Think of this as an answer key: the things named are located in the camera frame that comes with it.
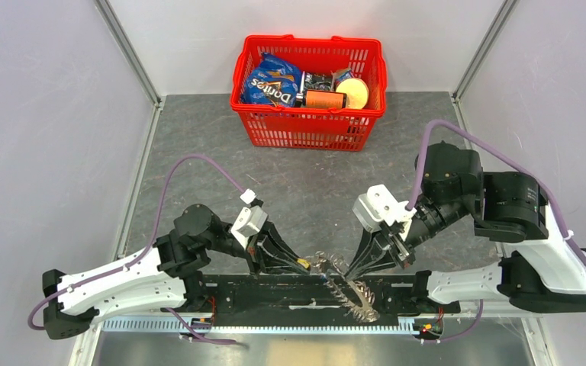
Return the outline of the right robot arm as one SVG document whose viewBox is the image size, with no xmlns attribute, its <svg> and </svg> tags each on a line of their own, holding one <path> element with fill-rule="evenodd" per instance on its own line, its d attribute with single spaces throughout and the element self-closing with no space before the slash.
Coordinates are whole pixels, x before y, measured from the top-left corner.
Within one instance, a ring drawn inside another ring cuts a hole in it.
<svg viewBox="0 0 586 366">
<path fill-rule="evenodd" d="M 523 172 L 486 172 L 479 154 L 449 143 L 427 147 L 416 164 L 420 194 L 411 210 L 384 185 L 354 203 L 363 234 L 345 277 L 414 262 L 415 249 L 465 217 L 477 237 L 501 244 L 497 262 L 464 271 L 419 271 L 410 291 L 420 312 L 460 300 L 506 300 L 532 313 L 586 313 L 586 249 L 565 244 L 552 203 Z"/>
</svg>

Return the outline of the yellow tagged key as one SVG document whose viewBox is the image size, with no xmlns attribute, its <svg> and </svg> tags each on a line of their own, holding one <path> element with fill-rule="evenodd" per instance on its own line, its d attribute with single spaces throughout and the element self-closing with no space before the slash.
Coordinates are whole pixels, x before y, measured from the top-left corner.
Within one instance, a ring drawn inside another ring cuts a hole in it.
<svg viewBox="0 0 586 366">
<path fill-rule="evenodd" d="M 311 267 L 311 263 L 306 259 L 298 258 L 296 262 L 307 270 Z"/>
</svg>

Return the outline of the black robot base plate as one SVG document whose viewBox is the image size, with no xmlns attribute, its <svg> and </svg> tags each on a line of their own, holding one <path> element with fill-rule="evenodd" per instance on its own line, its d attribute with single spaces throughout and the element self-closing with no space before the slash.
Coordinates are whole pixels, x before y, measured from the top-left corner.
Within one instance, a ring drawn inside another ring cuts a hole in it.
<svg viewBox="0 0 586 366">
<path fill-rule="evenodd" d="M 380 319 L 397 316 L 460 314 L 458 302 L 438 304 L 413 294 L 414 276 L 368 275 L 364 282 L 375 293 L 374 308 Z M 206 274 L 203 283 L 185 304 L 174 308 L 181 314 L 214 313 L 223 325 L 348 325 L 360 324 L 339 305 L 318 276 Z"/>
</svg>

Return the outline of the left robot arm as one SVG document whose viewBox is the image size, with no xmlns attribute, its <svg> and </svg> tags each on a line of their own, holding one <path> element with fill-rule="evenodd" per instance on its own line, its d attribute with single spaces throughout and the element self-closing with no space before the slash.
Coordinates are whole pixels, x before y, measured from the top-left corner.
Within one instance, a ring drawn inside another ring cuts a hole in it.
<svg viewBox="0 0 586 366">
<path fill-rule="evenodd" d="M 227 223 L 209 207 L 193 204 L 174 220 L 171 231 L 145 249 L 78 274 L 46 271 L 43 330 L 50 339 L 61 340 L 125 313 L 205 310 L 211 295 L 201 270 L 211 262 L 209 252 L 244 260 L 253 276 L 305 275 L 311 270 L 259 205 L 244 207 Z"/>
</svg>

